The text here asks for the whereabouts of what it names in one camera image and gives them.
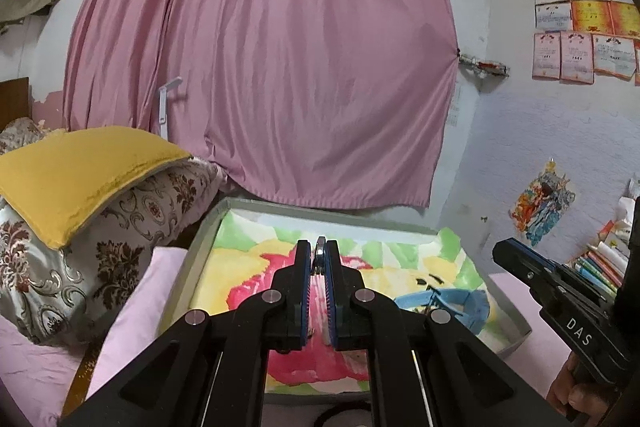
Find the hand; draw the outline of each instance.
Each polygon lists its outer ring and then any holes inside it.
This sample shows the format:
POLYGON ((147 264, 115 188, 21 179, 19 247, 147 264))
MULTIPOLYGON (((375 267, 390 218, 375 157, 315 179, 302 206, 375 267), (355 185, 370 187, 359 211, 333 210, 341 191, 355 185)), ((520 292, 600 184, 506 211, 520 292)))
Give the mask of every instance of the hand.
POLYGON ((588 414, 591 419, 587 427, 593 427, 600 422, 609 408, 606 397, 610 394, 607 391, 610 390, 596 383, 576 385, 573 371, 577 365, 578 356, 572 353, 551 384, 546 400, 563 416, 566 416, 567 404, 578 412, 588 414))

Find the wooden bed frame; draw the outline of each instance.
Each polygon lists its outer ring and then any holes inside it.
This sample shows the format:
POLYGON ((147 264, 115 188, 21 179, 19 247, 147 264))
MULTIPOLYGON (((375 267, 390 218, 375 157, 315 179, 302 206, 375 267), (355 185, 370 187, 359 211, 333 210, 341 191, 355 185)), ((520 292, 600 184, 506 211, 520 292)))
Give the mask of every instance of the wooden bed frame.
POLYGON ((30 116, 29 79, 0 82, 0 131, 16 118, 30 116))

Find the floral cushion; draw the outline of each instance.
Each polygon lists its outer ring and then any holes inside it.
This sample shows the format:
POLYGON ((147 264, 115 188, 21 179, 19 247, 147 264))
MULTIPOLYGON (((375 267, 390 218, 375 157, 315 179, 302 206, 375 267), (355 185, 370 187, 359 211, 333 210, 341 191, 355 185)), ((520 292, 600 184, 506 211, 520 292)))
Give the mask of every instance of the floral cushion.
POLYGON ((18 118, 0 132, 0 155, 35 143, 45 135, 46 133, 40 130, 31 118, 18 118))
POLYGON ((187 160, 126 190, 68 247, 51 250, 0 196, 0 314, 34 343, 84 343, 108 329, 155 247, 197 221, 218 166, 187 160))

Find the pink certificate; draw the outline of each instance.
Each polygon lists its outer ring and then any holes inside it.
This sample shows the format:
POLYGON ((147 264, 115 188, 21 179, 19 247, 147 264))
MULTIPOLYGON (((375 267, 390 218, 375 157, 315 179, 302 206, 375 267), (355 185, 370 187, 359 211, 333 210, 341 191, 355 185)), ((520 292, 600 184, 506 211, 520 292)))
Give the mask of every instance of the pink certificate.
POLYGON ((560 78, 560 33, 533 35, 533 76, 560 78))
POLYGON ((593 43, 590 33, 561 33, 563 80, 593 84, 593 43))

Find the pink curtain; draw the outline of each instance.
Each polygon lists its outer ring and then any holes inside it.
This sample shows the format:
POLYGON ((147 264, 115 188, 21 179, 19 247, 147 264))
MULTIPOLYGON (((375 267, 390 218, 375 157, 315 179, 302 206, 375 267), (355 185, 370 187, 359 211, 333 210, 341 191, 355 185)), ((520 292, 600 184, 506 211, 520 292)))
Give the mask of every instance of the pink curtain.
POLYGON ((428 206, 457 71, 449 0, 85 0, 72 129, 156 130, 271 201, 428 206))

